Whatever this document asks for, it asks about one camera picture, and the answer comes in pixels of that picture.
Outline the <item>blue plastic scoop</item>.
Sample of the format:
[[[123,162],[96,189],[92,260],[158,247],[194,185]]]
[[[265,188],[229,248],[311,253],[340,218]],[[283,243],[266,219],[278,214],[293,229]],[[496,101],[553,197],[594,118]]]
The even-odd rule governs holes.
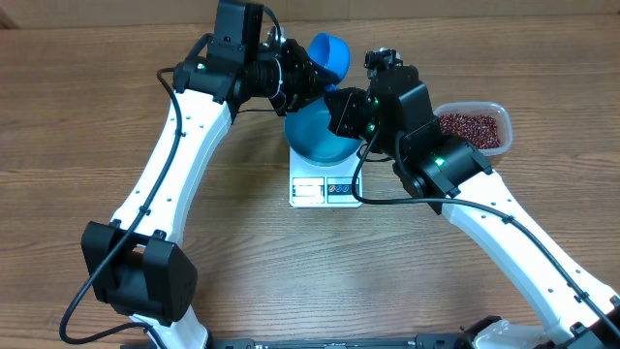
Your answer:
[[[319,33],[311,42],[307,52],[315,63],[338,76],[338,82],[325,89],[326,91],[335,90],[337,84],[347,76],[351,64],[348,44],[330,34]]]

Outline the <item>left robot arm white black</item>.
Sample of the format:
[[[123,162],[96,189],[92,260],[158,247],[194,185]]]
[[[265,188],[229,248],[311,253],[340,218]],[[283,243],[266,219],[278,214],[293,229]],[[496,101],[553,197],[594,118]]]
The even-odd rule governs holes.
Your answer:
[[[81,239],[93,292],[143,329],[157,348],[205,348],[209,333],[192,299],[198,272],[182,251],[187,215],[206,166],[244,104],[266,98],[285,115],[320,99],[347,74],[347,44],[327,34],[308,47],[268,34],[269,7],[222,1],[203,35],[164,82],[170,110],[135,188],[107,223]]]

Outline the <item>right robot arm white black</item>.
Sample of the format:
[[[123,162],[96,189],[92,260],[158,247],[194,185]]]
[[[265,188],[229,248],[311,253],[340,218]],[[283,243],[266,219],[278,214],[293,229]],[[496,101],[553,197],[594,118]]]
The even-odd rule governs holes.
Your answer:
[[[619,295],[576,263],[523,209],[490,161],[440,128],[413,66],[380,70],[367,89],[324,96],[329,130],[393,162],[408,197],[466,233],[532,307],[557,348],[616,348]]]

